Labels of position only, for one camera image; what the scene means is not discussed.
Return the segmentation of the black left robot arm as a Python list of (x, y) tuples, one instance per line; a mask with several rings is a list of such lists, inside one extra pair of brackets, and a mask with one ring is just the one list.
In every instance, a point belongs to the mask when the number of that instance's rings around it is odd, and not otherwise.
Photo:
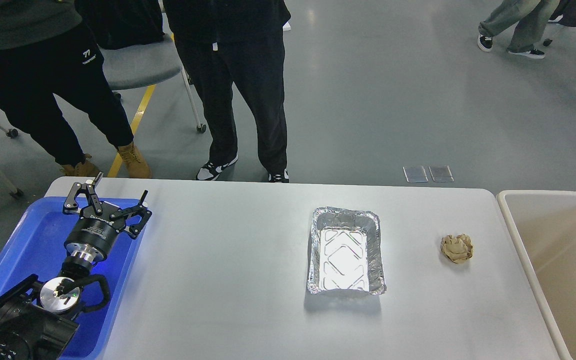
[(0, 253), (0, 360), (91, 360), (105, 346), (153, 214), (102, 178), (32, 205)]

